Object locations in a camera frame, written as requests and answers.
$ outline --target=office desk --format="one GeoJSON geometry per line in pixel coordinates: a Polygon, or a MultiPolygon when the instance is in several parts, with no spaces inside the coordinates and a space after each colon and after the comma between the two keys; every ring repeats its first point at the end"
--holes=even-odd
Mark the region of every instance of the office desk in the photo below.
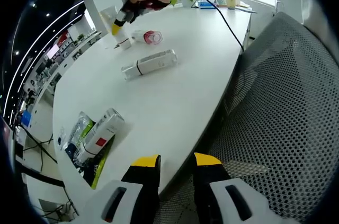
{"type": "MultiPolygon", "coordinates": [[[[250,14],[222,10],[244,41],[250,14]]],[[[53,135],[59,170],[81,211],[95,193],[57,145],[61,128],[68,136],[80,111],[98,120],[109,108],[126,121],[117,134],[97,190],[120,180],[138,158],[160,154],[161,192],[198,143],[231,78],[240,46],[215,10],[168,8],[138,18],[128,31],[157,30],[156,46],[133,43],[114,49],[111,35],[90,47],[59,81],[53,106],[53,135]],[[126,81],[121,67],[156,52],[173,49],[179,64],[126,81]]]]}

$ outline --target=ceiling light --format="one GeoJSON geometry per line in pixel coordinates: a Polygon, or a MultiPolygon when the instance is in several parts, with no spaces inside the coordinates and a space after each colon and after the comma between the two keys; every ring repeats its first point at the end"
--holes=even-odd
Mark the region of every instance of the ceiling light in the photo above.
{"type": "Polygon", "coordinates": [[[15,80],[15,77],[16,77],[16,74],[18,73],[21,65],[23,64],[25,58],[27,57],[28,53],[31,51],[31,49],[33,48],[33,46],[38,42],[38,40],[41,38],[41,36],[44,35],[44,33],[53,25],[55,24],[55,22],[57,22],[60,18],[62,18],[64,15],[66,15],[68,12],[70,12],[71,10],[73,10],[74,8],[76,8],[77,6],[79,6],[80,4],[83,4],[84,1],[81,1],[81,2],[78,2],[77,4],[75,4],[74,6],[72,6],[71,8],[69,8],[68,10],[66,10],[65,12],[63,12],[63,14],[61,14],[60,16],[58,16],[58,18],[56,18],[49,26],[46,27],[46,29],[43,30],[43,32],[37,37],[37,39],[33,42],[33,44],[30,46],[30,48],[27,50],[26,54],[23,56],[19,66],[17,67],[15,73],[14,73],[14,76],[12,78],[12,82],[10,84],[10,87],[8,89],[8,94],[7,94],[7,97],[6,97],[6,101],[5,101],[5,106],[4,106],[4,112],[3,114],[6,113],[6,107],[7,107],[7,101],[8,101],[8,97],[9,97],[9,93],[11,92],[11,89],[12,89],[12,86],[13,86],[13,83],[14,83],[14,80],[15,80]]]}
{"type": "Polygon", "coordinates": [[[13,117],[13,109],[12,109],[12,112],[11,112],[11,118],[10,118],[10,124],[12,123],[12,117],[13,117]]]}

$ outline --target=black cable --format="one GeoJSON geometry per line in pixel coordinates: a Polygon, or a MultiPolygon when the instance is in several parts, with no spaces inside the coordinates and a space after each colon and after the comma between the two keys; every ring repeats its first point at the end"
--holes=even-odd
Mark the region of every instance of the black cable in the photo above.
{"type": "Polygon", "coordinates": [[[40,172],[42,173],[42,168],[43,168],[43,158],[42,158],[42,150],[40,149],[40,157],[41,157],[41,168],[40,172]]]}
{"type": "Polygon", "coordinates": [[[67,191],[66,191],[65,187],[63,187],[63,189],[64,189],[64,191],[65,191],[65,194],[66,194],[66,197],[67,197],[67,199],[68,199],[69,204],[73,207],[74,212],[79,216],[79,213],[78,213],[78,211],[76,210],[76,208],[75,208],[75,206],[74,206],[74,204],[73,204],[73,201],[70,199],[69,195],[67,194],[67,191]]]}
{"type": "Polygon", "coordinates": [[[55,220],[55,221],[58,221],[58,222],[61,222],[61,220],[60,219],[54,219],[54,218],[50,218],[50,217],[43,217],[43,218],[46,218],[46,219],[49,219],[49,220],[55,220]]]}
{"type": "Polygon", "coordinates": [[[48,144],[50,144],[52,141],[53,141],[53,134],[52,134],[51,138],[49,139],[48,144]]]}
{"type": "Polygon", "coordinates": [[[229,24],[227,23],[224,15],[222,14],[222,12],[220,11],[220,9],[218,7],[215,6],[214,3],[210,2],[209,0],[206,0],[207,2],[209,2],[221,15],[222,19],[224,20],[224,22],[226,23],[226,25],[228,26],[229,30],[231,31],[231,33],[233,34],[234,38],[237,40],[237,42],[239,43],[240,47],[242,48],[242,51],[244,52],[245,49],[243,47],[243,45],[241,44],[241,42],[238,40],[238,38],[236,37],[236,35],[234,34],[234,32],[232,31],[232,28],[229,26],[229,24]]]}
{"type": "Polygon", "coordinates": [[[74,214],[75,214],[75,213],[76,213],[76,212],[73,212],[73,213],[72,213],[72,217],[73,217],[73,219],[75,219],[75,217],[74,217],[74,214]]]}
{"type": "Polygon", "coordinates": [[[85,147],[85,144],[84,144],[84,141],[82,141],[82,143],[83,143],[83,147],[84,147],[84,149],[85,149],[85,152],[87,152],[87,153],[89,153],[89,154],[92,154],[92,155],[96,156],[96,154],[93,154],[93,153],[91,153],[90,151],[87,151],[87,149],[86,149],[86,147],[85,147]]]}
{"type": "MultiPolygon", "coordinates": [[[[45,143],[50,143],[53,139],[50,139],[50,140],[47,140],[47,141],[44,141],[44,142],[40,142],[39,144],[45,144],[45,143]]],[[[27,151],[27,150],[30,150],[30,149],[33,149],[35,147],[38,147],[38,145],[35,145],[35,146],[32,146],[32,147],[29,147],[27,149],[24,149],[23,151],[27,151]]]]}
{"type": "Polygon", "coordinates": [[[44,212],[47,212],[47,213],[44,214],[44,215],[40,215],[40,217],[46,217],[46,216],[48,216],[48,215],[50,215],[50,214],[52,214],[52,213],[58,212],[58,211],[60,211],[63,207],[64,207],[64,205],[62,204],[62,205],[58,206],[57,208],[55,208],[53,211],[45,211],[45,210],[43,210],[44,212]]]}
{"type": "Polygon", "coordinates": [[[44,183],[48,183],[48,184],[55,185],[55,186],[58,186],[58,187],[65,187],[65,184],[64,184],[63,181],[57,180],[57,179],[54,179],[54,178],[51,178],[51,177],[48,177],[48,176],[45,176],[45,175],[41,175],[35,169],[26,167],[25,165],[18,162],[17,160],[15,161],[15,165],[18,169],[18,172],[20,172],[20,173],[25,173],[25,174],[27,174],[27,175],[29,175],[29,176],[31,176],[31,177],[39,180],[39,181],[42,181],[44,183]]]}
{"type": "Polygon", "coordinates": [[[47,152],[47,151],[39,144],[39,142],[36,141],[36,140],[34,139],[34,137],[32,136],[32,134],[30,134],[24,126],[22,126],[21,124],[19,124],[18,126],[21,127],[22,129],[24,129],[24,131],[28,134],[28,136],[29,136],[35,143],[37,143],[38,147],[40,147],[40,149],[43,150],[43,152],[44,152],[48,157],[50,157],[56,164],[58,164],[57,160],[54,159],[54,158],[49,154],[49,152],[47,152]]]}

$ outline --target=black wire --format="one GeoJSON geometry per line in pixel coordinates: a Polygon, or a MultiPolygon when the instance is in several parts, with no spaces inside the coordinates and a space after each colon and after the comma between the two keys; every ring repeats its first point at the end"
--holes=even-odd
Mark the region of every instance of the black wire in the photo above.
{"type": "Polygon", "coordinates": [[[87,153],[89,153],[89,154],[92,154],[92,155],[94,155],[94,156],[96,156],[96,154],[93,154],[93,153],[91,153],[90,151],[87,151],[87,149],[86,149],[86,147],[85,147],[85,144],[84,144],[84,141],[82,141],[82,143],[83,143],[83,147],[84,147],[84,149],[85,149],[85,152],[87,152],[87,153]]]}
{"type": "Polygon", "coordinates": [[[45,211],[45,210],[43,210],[44,212],[48,212],[48,213],[46,213],[46,214],[44,214],[44,215],[40,215],[40,217],[46,217],[46,216],[48,216],[48,215],[50,215],[50,214],[52,214],[52,213],[58,212],[58,211],[60,211],[63,207],[64,207],[64,205],[62,204],[62,205],[58,206],[57,208],[55,208],[53,211],[45,211]]]}
{"type": "Polygon", "coordinates": [[[229,26],[229,24],[227,23],[224,15],[222,14],[222,12],[220,11],[220,9],[218,7],[215,6],[214,3],[210,2],[209,0],[206,0],[207,2],[209,2],[221,15],[222,19],[224,20],[224,22],[226,23],[226,25],[228,26],[229,30],[231,31],[231,33],[233,34],[234,38],[237,40],[237,42],[239,43],[240,47],[242,48],[242,51],[244,52],[245,49],[243,47],[243,45],[241,44],[241,42],[238,40],[238,38],[236,37],[236,35],[234,34],[234,32],[232,31],[231,27],[229,26]]]}
{"type": "Polygon", "coordinates": [[[43,168],[43,158],[42,158],[42,150],[40,149],[40,157],[41,157],[41,168],[40,168],[40,172],[42,172],[42,168],[43,168]]]}
{"type": "Polygon", "coordinates": [[[55,221],[58,221],[58,222],[61,221],[60,219],[54,219],[54,218],[51,218],[51,217],[43,217],[43,218],[46,218],[46,219],[49,219],[49,220],[55,220],[55,221]]]}
{"type": "Polygon", "coordinates": [[[48,144],[50,144],[52,141],[53,141],[53,134],[52,134],[51,138],[49,139],[48,144]]]}
{"type": "Polygon", "coordinates": [[[64,189],[64,191],[65,191],[66,197],[68,198],[68,202],[69,202],[70,205],[73,207],[74,212],[79,216],[79,213],[78,213],[78,211],[76,210],[76,208],[75,208],[75,206],[74,206],[74,204],[73,204],[73,201],[70,199],[70,197],[69,197],[69,195],[68,195],[68,193],[67,193],[65,187],[63,187],[63,189],[64,189]]]}
{"type": "Polygon", "coordinates": [[[36,140],[34,139],[34,137],[32,136],[32,134],[30,134],[24,126],[22,126],[21,124],[19,124],[18,126],[21,127],[22,129],[24,129],[24,131],[25,131],[25,132],[28,134],[28,136],[29,136],[29,137],[30,137],[30,138],[38,145],[38,147],[40,147],[40,149],[43,150],[43,152],[44,152],[48,157],[50,157],[56,164],[58,164],[57,160],[54,159],[54,158],[49,154],[49,152],[47,152],[46,149],[44,149],[44,147],[43,147],[42,145],[40,145],[39,142],[36,141],[36,140]]]}
{"type": "MultiPolygon", "coordinates": [[[[50,140],[47,140],[47,141],[44,141],[44,142],[40,142],[39,145],[45,144],[45,143],[49,143],[49,142],[51,142],[52,140],[53,140],[53,139],[50,139],[50,140]]],[[[35,145],[35,146],[32,146],[32,147],[29,147],[29,148],[27,148],[27,149],[24,149],[23,151],[27,151],[27,150],[33,149],[33,148],[35,148],[35,147],[38,147],[38,144],[35,145]]]]}

